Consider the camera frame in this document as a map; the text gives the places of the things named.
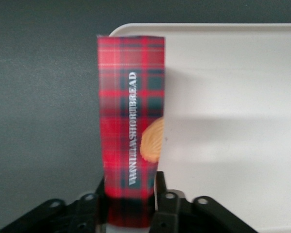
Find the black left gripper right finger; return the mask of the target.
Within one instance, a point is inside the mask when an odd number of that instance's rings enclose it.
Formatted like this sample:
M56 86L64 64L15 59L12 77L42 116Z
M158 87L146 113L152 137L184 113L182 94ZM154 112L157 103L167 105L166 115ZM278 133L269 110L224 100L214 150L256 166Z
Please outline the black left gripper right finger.
M179 215L179 196L169 191L164 173L158 171L155 178L155 214L153 216L154 233L177 233Z

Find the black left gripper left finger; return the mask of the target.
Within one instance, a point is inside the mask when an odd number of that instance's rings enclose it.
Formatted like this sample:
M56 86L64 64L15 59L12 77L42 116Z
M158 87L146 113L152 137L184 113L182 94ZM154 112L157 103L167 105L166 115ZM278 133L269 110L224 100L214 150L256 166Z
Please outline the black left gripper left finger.
M105 194L104 178L94 193L83 195L77 204L78 233L105 233L108 204Z

